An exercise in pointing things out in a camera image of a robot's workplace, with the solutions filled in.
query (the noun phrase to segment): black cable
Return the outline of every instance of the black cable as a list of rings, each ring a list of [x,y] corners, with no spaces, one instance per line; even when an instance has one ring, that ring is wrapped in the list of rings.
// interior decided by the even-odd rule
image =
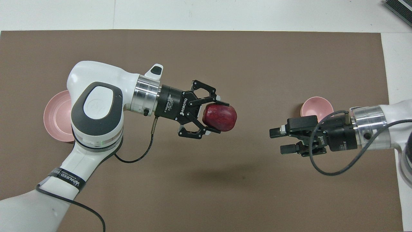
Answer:
[[[350,168],[359,160],[359,158],[365,153],[365,151],[369,148],[369,146],[372,144],[372,142],[373,142],[373,141],[379,136],[379,134],[382,133],[384,130],[386,130],[387,128],[389,128],[389,127],[391,127],[391,126],[393,126],[393,125],[397,125],[397,124],[401,124],[401,123],[412,123],[412,119],[405,119],[405,120],[399,120],[399,121],[395,121],[395,122],[392,122],[392,123],[389,123],[389,124],[384,125],[383,127],[381,127],[381,128],[372,136],[372,138],[366,143],[366,145],[360,150],[360,152],[356,155],[356,157],[355,157],[346,167],[344,167],[343,169],[341,169],[341,170],[339,170],[339,171],[336,171],[336,172],[333,172],[333,173],[328,173],[328,172],[325,172],[325,171],[321,170],[321,169],[316,165],[315,161],[313,160],[313,153],[312,153],[312,146],[313,146],[313,144],[312,144],[312,141],[313,141],[313,139],[314,139],[314,137],[315,137],[316,131],[319,129],[319,127],[321,126],[321,124],[323,124],[323,122],[324,122],[325,120],[327,120],[328,118],[332,117],[333,115],[342,114],[342,113],[344,113],[344,114],[349,114],[349,112],[348,112],[348,111],[345,111],[345,110],[335,111],[335,112],[333,112],[333,113],[331,113],[331,114],[328,114],[325,118],[323,118],[323,119],[316,125],[316,127],[313,129],[313,131],[312,131],[312,133],[311,133],[311,136],[310,136],[310,139],[309,139],[309,157],[310,157],[310,161],[311,161],[313,167],[314,167],[318,172],[320,172],[321,174],[324,174],[324,175],[334,176],[334,175],[339,175],[339,174],[342,174],[342,173],[346,172],[348,169],[350,169]]]
[[[100,221],[102,222],[103,232],[106,231],[106,223],[104,222],[103,217],[100,216],[100,214],[97,213],[97,212],[96,212],[95,210],[93,210],[92,208],[87,207],[87,206],[85,206],[84,204],[79,203],[79,202],[77,202],[77,201],[67,199],[67,198],[65,198],[65,197],[62,197],[62,196],[53,194],[53,193],[48,192],[48,191],[46,191],[46,190],[42,190],[42,189],[40,188],[40,184],[37,184],[37,185],[36,185],[36,190],[39,191],[39,192],[41,192],[41,193],[43,193],[43,194],[45,194],[45,195],[52,196],[52,197],[57,198],[57,199],[60,199],[60,200],[62,200],[62,201],[66,201],[66,202],[68,202],[68,203],[71,203],[71,204],[80,206],[80,207],[82,207],[82,208],[84,208],[84,209],[86,209],[86,210],[94,213],[94,215],[96,215],[96,216],[100,219]]]
[[[143,159],[143,157],[145,157],[145,156],[147,155],[147,153],[149,152],[150,148],[152,147],[152,143],[153,143],[153,134],[152,134],[152,136],[151,136],[151,138],[150,138],[150,144],[149,144],[149,147],[147,148],[146,152],[145,152],[142,156],[140,156],[139,158],[137,158],[137,159],[135,159],[135,160],[132,160],[132,161],[123,160],[123,159],[120,158],[116,153],[115,153],[115,156],[116,156],[116,158],[117,158],[118,160],[120,160],[120,161],[123,162],[123,163],[134,163],[134,162],[137,162],[137,161]]]

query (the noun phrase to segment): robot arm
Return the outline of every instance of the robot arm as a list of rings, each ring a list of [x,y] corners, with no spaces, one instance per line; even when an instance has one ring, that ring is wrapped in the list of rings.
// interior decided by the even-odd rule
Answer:
[[[180,123],[181,137],[201,139],[210,132],[220,133],[197,120],[204,103],[229,105],[219,101],[216,89],[197,80],[188,91],[160,86],[162,72],[160,64],[145,75],[99,62],[76,64],[67,81],[72,102],[73,150],[60,167],[37,185],[37,191],[0,201],[0,232],[56,231],[70,206],[68,202],[76,203],[73,199],[94,170],[121,147],[124,110],[144,116],[154,114],[154,126],[158,117],[175,120]],[[199,88],[206,89],[209,96],[198,98],[194,91]],[[184,125],[189,122],[199,130],[186,131]]]
[[[298,153],[303,157],[325,154],[326,146],[333,152],[358,146],[364,150],[395,148],[401,154],[399,165],[403,178],[412,187],[412,155],[408,149],[412,143],[411,119],[412,99],[392,105],[353,107],[345,115],[323,119],[319,125],[316,116],[289,118],[287,124],[270,129],[269,135],[298,138],[301,141],[297,144],[281,146],[281,153]]]

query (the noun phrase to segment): pink plate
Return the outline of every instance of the pink plate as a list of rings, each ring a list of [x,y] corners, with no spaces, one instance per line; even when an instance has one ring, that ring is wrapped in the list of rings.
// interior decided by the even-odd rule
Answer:
[[[333,107],[328,100],[323,97],[311,97],[303,103],[300,109],[301,116],[316,115],[318,122],[333,113]]]
[[[69,91],[65,90],[52,97],[44,109],[44,127],[59,141],[74,141],[70,123],[71,106]]]

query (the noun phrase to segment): red apple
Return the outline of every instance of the red apple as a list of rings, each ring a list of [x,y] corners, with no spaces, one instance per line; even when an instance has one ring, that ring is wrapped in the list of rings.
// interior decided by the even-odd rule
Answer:
[[[236,123],[237,114],[232,106],[224,106],[216,103],[208,104],[203,111],[202,121],[205,125],[220,131],[229,131]]]

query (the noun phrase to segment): white table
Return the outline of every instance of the white table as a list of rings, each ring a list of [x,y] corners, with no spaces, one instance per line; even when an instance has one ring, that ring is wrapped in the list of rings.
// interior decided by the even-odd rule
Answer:
[[[412,28],[380,0],[0,1],[0,31],[90,29],[377,32],[389,102],[412,98]],[[411,231],[412,189],[398,183]]]

